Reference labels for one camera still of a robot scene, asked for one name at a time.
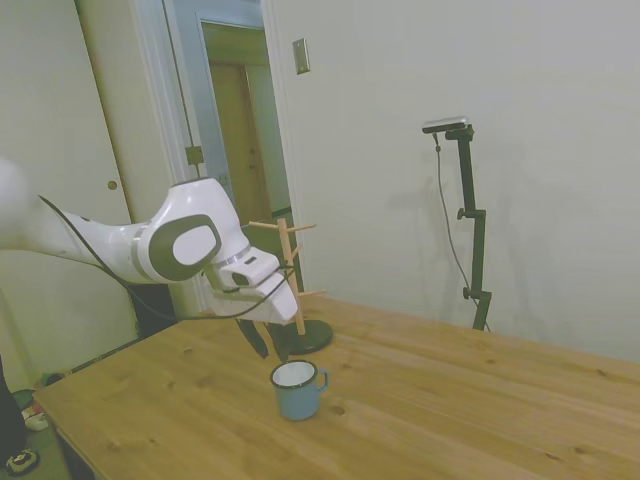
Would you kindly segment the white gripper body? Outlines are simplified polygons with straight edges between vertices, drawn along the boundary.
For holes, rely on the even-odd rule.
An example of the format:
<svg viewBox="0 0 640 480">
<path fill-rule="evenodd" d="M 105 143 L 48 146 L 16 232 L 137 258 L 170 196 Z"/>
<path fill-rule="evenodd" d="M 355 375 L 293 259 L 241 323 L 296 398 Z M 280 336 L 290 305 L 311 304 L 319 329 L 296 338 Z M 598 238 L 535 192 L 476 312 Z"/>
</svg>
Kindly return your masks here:
<svg viewBox="0 0 640 480">
<path fill-rule="evenodd" d="M 210 287 L 215 318 L 285 325 L 298 311 L 290 285 L 278 270 L 253 278 L 244 271 L 205 269 L 202 276 Z"/>
</svg>

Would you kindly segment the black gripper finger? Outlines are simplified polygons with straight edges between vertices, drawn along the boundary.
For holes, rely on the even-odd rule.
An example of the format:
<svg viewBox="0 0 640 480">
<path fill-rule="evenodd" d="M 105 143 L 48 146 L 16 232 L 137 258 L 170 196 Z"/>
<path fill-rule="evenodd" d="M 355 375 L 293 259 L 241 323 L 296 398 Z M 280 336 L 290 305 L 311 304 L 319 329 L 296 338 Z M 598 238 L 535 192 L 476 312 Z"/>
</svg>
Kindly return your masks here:
<svg viewBox="0 0 640 480">
<path fill-rule="evenodd" d="M 269 335 L 272 339 L 276 354 L 281 362 L 286 362 L 290 354 L 289 339 L 283 325 L 269 324 Z"/>
<path fill-rule="evenodd" d="M 237 319 L 236 324 L 253 350 L 262 358 L 269 356 L 268 347 L 253 321 Z"/>
</svg>

